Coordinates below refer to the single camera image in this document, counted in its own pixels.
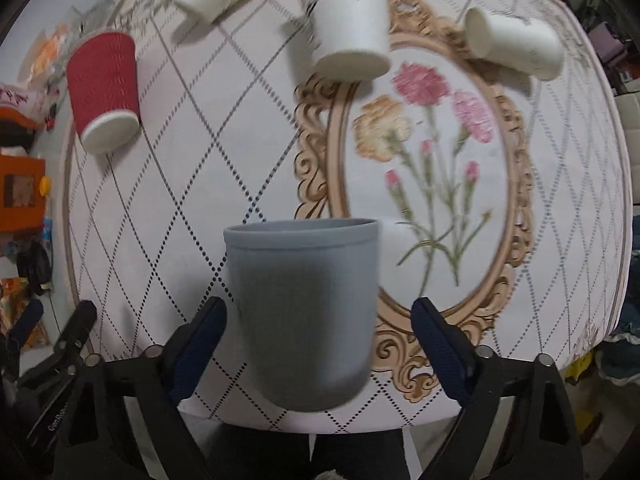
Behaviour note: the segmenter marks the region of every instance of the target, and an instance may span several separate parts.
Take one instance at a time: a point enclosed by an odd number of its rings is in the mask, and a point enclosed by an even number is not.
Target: gray silicone cup
[[[348,402],[371,370],[378,222],[318,219],[226,229],[227,265],[255,386],[277,406]]]

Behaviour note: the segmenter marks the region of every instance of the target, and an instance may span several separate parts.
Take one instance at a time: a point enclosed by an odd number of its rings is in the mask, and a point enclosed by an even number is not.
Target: ornate frame print
[[[393,50],[422,47],[441,54],[464,70],[492,108],[506,153],[507,216],[502,242],[482,282],[462,302],[443,311],[448,323],[458,325],[473,344],[494,326],[509,301],[514,268],[522,264],[532,246],[532,176],[527,137],[520,113],[504,95],[497,69],[473,60],[463,31],[438,18],[422,0],[389,0],[390,40]],[[348,113],[359,83],[340,83],[317,75],[296,89],[296,121],[301,133],[295,173],[300,179],[300,206],[295,218],[320,218],[328,205],[334,218],[350,216],[344,186],[344,146]],[[324,121],[323,112],[327,113]],[[428,396],[438,380],[418,371],[428,366],[412,333],[410,311],[382,288],[378,296],[378,326],[373,370],[391,372],[394,386],[409,402]]]

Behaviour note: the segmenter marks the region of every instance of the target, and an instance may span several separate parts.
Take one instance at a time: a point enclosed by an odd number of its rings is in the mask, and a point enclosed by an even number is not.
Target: blue gripper pad
[[[464,408],[471,400],[468,358],[469,352],[473,358],[473,346],[462,330],[445,321],[428,298],[414,301],[411,307],[411,327],[438,376],[444,393]]]
[[[31,332],[36,327],[44,308],[40,300],[31,300],[20,314],[18,321],[15,322],[13,328],[9,332],[9,338],[13,339],[17,343],[18,348],[22,348],[27,342],[27,339],[31,335]]]
[[[191,397],[200,382],[214,350],[226,328],[226,305],[220,298],[210,298],[192,322],[199,322],[193,335],[185,345],[174,364],[174,380],[169,390],[169,398],[177,406],[183,399]]]

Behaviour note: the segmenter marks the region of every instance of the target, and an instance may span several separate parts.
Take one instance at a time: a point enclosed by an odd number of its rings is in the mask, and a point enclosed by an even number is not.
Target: table
[[[563,367],[615,325],[630,255],[628,156],[606,78],[556,0],[389,0],[393,67],[372,84],[311,73],[298,0],[243,0],[211,27],[170,0],[120,0],[135,38],[142,134],[87,156],[70,129],[65,253],[107,358],[162,344],[207,297],[228,329],[186,412],[307,433],[452,416],[412,335],[427,294],[475,344]],[[547,20],[566,48],[539,82],[468,59],[479,6]],[[371,378],[322,413],[273,406],[251,381],[222,230],[359,216],[382,223]],[[436,239],[437,244],[425,243]]]

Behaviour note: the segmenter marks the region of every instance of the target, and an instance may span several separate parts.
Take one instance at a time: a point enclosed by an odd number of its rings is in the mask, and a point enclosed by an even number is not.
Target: cup bottom
[[[319,59],[315,69],[338,81],[372,81],[389,72],[391,60],[378,52],[334,52]]]
[[[262,380],[259,372],[254,370],[256,387],[265,399],[286,410],[302,413],[324,412],[346,404],[362,391],[370,375],[371,366],[367,363],[357,375],[350,377],[343,384],[331,389],[319,388],[312,391],[313,388],[304,382],[274,384],[268,378]]]
[[[91,121],[80,135],[82,147],[90,155],[110,152],[125,144],[140,128],[131,110],[112,110]]]

